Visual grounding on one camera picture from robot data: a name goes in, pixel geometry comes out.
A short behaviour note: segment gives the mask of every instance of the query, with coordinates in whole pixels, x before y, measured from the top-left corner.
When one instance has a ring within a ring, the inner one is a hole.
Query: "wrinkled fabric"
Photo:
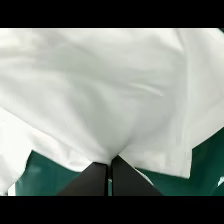
[[[217,29],[1,29],[0,191],[31,150],[188,178],[192,148],[224,126],[223,52]]]

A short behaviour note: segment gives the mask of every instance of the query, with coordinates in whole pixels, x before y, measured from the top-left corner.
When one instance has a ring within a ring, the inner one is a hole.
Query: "black bar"
[[[108,166],[101,163],[92,163],[57,196],[107,195]]]
[[[120,156],[112,161],[113,196],[163,196]]]

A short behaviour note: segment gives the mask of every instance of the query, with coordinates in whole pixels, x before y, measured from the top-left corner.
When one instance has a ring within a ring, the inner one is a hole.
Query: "cloth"
[[[192,148],[224,126],[217,29],[1,29],[0,40],[0,191],[31,150],[73,171],[120,154],[188,178]]]

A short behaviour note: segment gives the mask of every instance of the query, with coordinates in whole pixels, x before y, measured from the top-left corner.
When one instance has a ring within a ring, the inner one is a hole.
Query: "white fabric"
[[[189,177],[224,126],[218,29],[0,29],[0,191],[31,152]]]

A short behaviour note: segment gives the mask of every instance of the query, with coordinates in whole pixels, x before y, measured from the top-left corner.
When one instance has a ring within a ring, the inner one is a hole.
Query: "white cloth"
[[[214,28],[0,29],[0,191],[31,150],[188,178],[192,148],[224,126],[223,65]]]

